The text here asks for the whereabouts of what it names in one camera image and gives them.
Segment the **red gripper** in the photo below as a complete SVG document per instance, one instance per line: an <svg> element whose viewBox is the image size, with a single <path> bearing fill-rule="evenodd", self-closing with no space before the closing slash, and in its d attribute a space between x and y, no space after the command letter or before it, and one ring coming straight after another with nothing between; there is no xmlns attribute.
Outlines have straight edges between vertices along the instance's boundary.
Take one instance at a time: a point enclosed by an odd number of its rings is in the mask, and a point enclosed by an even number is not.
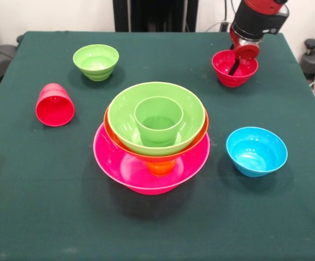
<svg viewBox="0 0 315 261"><path fill-rule="evenodd" d="M252 40L240 36L239 33L235 31L234 24L232 24L230 28L230 38L232 41L230 50L234 50L236 58L234 64L229 70L228 75L234 76L240 66L240 59L252 60L259 55L260 40Z"/></svg>

